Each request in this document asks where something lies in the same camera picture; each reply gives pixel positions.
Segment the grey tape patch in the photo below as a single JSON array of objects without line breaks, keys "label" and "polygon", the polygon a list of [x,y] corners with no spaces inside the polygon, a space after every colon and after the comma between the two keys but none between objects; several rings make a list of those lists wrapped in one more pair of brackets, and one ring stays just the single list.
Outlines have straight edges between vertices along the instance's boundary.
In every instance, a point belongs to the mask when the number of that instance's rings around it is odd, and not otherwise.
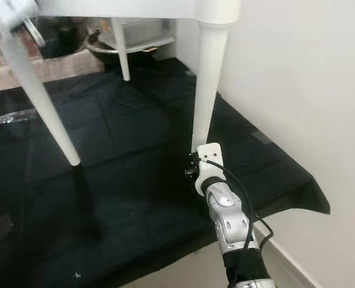
[{"label": "grey tape patch", "polygon": [[265,134],[261,131],[254,131],[251,133],[251,136],[259,140],[263,145],[273,145],[274,142],[270,138],[268,138]]}]

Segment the white low storage box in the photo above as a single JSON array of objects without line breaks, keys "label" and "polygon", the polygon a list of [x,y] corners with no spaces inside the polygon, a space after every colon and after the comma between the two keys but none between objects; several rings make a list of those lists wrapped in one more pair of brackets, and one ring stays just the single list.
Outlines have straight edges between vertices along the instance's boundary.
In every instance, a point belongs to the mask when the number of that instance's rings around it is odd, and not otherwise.
[{"label": "white low storage box", "polygon": [[[70,79],[70,77],[104,71],[104,64],[86,49],[54,59],[36,56],[31,58],[30,62],[41,82]],[[0,88],[11,89],[22,85],[16,76],[15,68],[21,71],[27,68],[27,64],[18,66],[13,62],[9,63],[0,50]]]}]

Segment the black table cloth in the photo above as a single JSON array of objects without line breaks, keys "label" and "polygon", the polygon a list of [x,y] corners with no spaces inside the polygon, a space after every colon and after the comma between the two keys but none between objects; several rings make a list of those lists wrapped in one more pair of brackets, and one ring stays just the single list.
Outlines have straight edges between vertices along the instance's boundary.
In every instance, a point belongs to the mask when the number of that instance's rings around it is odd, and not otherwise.
[{"label": "black table cloth", "polygon": [[185,176],[195,76],[176,58],[124,82],[105,71],[46,84],[79,153],[68,164],[21,88],[0,91],[0,288],[112,288],[213,244]]}]

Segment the black glossy bag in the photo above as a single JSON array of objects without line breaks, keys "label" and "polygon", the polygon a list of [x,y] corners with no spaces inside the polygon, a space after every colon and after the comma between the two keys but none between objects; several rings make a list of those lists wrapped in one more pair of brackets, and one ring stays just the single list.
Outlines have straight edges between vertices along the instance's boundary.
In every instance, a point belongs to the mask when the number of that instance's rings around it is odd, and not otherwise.
[{"label": "black glossy bag", "polygon": [[36,28],[45,41],[40,49],[44,59],[78,52],[89,35],[84,17],[40,17]]}]

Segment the clear plastic storage bin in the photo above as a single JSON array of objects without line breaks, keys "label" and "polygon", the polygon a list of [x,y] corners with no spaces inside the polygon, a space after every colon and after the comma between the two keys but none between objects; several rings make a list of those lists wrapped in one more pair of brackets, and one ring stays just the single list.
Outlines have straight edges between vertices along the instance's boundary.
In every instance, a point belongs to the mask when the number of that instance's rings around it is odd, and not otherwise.
[{"label": "clear plastic storage bin", "polygon": [[166,46],[175,41],[169,19],[154,17],[120,17],[128,53],[141,52],[150,47]]}]

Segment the black round wok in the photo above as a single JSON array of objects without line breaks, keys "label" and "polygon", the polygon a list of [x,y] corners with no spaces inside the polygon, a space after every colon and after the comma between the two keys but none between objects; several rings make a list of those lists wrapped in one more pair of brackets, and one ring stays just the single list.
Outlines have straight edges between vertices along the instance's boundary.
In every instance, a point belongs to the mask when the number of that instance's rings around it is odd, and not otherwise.
[{"label": "black round wok", "polygon": [[[87,36],[84,40],[85,49],[90,50],[92,55],[104,65],[104,70],[112,70],[114,68],[120,68],[120,60],[118,53],[114,47],[108,46],[98,40],[100,31],[97,30]],[[151,63],[155,60],[158,47],[148,47],[145,50],[139,50],[138,52],[131,52],[127,54],[129,68],[136,68],[140,65]]]}]

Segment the clear tape strip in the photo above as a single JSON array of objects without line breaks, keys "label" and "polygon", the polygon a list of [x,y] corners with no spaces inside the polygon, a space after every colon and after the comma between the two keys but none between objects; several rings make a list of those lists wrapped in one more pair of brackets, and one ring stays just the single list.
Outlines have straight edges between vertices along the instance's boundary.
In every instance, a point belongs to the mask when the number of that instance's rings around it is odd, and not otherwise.
[{"label": "clear tape strip", "polygon": [[0,125],[10,124],[13,122],[21,122],[34,119],[38,116],[35,108],[20,110],[19,112],[5,113],[0,116]]}]

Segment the white plastic children table top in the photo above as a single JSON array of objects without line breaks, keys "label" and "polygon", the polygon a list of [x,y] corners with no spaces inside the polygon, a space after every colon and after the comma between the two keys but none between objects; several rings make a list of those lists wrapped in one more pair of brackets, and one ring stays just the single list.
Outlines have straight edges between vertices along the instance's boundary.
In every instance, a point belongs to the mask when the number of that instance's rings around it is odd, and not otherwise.
[{"label": "white plastic children table top", "polygon": [[241,0],[38,0],[41,16],[156,17],[210,24],[237,21]]}]

